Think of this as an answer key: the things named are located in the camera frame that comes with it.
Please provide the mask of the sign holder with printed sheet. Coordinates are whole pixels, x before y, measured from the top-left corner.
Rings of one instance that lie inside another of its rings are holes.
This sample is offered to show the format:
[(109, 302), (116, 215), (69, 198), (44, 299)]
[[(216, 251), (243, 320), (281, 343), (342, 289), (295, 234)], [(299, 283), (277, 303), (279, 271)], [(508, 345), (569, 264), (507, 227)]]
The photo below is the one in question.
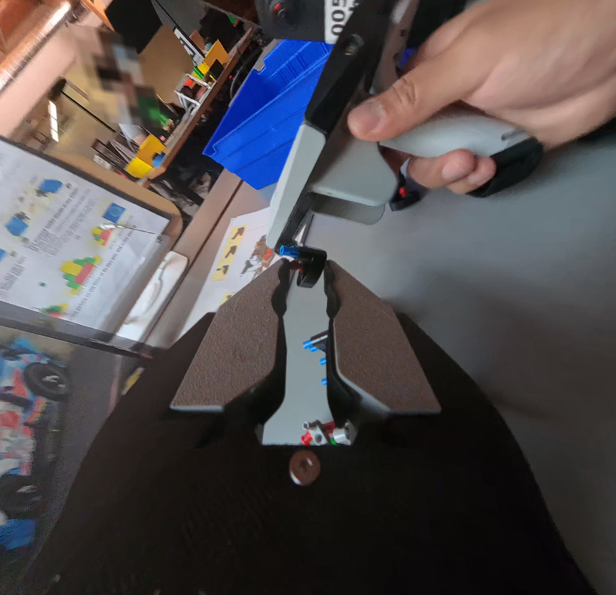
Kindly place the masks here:
[(172, 202), (79, 155), (1, 137), (1, 328), (152, 359), (122, 336), (181, 235)]

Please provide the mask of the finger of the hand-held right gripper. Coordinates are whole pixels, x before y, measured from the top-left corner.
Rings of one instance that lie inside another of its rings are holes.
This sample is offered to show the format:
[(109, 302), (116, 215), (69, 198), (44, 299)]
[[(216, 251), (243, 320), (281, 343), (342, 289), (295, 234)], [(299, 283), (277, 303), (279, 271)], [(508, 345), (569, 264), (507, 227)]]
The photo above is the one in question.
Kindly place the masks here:
[(308, 123), (298, 129), (269, 206), (266, 244), (270, 248), (277, 250), (295, 240), (313, 199), (306, 186), (326, 141)]
[(312, 171), (312, 213), (373, 225), (397, 186), (377, 144), (330, 137)]

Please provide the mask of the person's right hand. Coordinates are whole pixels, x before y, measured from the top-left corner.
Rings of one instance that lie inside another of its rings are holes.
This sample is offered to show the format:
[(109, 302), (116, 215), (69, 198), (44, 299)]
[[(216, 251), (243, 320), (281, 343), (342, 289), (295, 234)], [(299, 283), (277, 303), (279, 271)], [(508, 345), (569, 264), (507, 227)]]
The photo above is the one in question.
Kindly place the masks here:
[(484, 0), (437, 29), (404, 75), (354, 108), (353, 135), (395, 138), (453, 103), (549, 150), (615, 118), (615, 0)]

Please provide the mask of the lego chassis assembly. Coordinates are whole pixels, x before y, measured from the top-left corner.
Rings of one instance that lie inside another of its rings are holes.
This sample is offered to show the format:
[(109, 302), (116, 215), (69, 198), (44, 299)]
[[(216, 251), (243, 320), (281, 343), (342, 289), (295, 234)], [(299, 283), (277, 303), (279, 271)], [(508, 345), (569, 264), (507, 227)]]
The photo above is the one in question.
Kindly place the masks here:
[[(327, 342), (328, 331), (323, 331), (304, 341), (303, 349), (310, 353), (326, 353)], [(305, 421), (303, 429), (304, 434), (300, 438), (303, 446), (350, 446), (357, 435), (357, 429), (350, 421), (346, 421), (341, 427), (334, 421)]]

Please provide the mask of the lego set box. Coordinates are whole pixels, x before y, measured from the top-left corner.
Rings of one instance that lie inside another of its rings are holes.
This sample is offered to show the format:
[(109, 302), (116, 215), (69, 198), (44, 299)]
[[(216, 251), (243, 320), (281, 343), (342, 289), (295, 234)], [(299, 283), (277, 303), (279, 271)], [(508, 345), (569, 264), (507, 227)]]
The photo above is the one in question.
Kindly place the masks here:
[(1, 345), (1, 560), (27, 550), (46, 513), (70, 393), (59, 360), (26, 338)]

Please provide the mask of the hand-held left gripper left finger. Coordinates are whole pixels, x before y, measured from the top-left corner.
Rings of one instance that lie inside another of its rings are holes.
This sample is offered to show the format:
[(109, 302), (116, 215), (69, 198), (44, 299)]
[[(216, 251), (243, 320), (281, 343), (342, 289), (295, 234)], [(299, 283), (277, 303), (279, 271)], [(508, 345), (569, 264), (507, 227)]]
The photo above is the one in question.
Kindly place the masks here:
[(290, 262), (281, 259), (214, 314), (170, 407), (263, 426), (285, 396)]

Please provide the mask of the small black lego subassembly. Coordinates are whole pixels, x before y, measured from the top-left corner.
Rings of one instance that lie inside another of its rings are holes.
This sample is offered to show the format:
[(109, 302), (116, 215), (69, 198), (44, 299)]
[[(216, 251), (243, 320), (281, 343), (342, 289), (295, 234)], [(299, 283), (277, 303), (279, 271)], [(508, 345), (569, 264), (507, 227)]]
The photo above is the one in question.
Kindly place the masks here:
[(394, 195), (389, 201), (392, 212), (403, 211), (419, 203), (427, 194), (427, 188), (412, 178), (405, 176), (401, 171), (397, 174), (397, 185)]
[(311, 288), (316, 285), (327, 261), (325, 251), (305, 245), (282, 244), (276, 252), (290, 260), (290, 268), (296, 272), (298, 287)]

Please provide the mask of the blue storage bin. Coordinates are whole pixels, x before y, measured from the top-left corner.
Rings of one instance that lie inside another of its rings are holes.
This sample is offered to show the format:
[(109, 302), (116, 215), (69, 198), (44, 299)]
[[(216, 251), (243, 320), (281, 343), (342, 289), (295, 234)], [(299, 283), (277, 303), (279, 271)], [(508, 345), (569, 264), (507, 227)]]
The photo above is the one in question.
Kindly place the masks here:
[(281, 40), (249, 73), (204, 155), (255, 190), (276, 183), (332, 49)]

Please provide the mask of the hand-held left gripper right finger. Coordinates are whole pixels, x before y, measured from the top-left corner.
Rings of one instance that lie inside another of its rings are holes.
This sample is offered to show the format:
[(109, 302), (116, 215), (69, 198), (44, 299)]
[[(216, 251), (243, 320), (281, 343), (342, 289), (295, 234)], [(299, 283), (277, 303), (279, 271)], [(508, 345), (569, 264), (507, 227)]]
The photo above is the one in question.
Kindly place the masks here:
[(442, 407), (393, 308), (338, 263), (325, 264), (327, 399), (337, 424), (432, 416)]

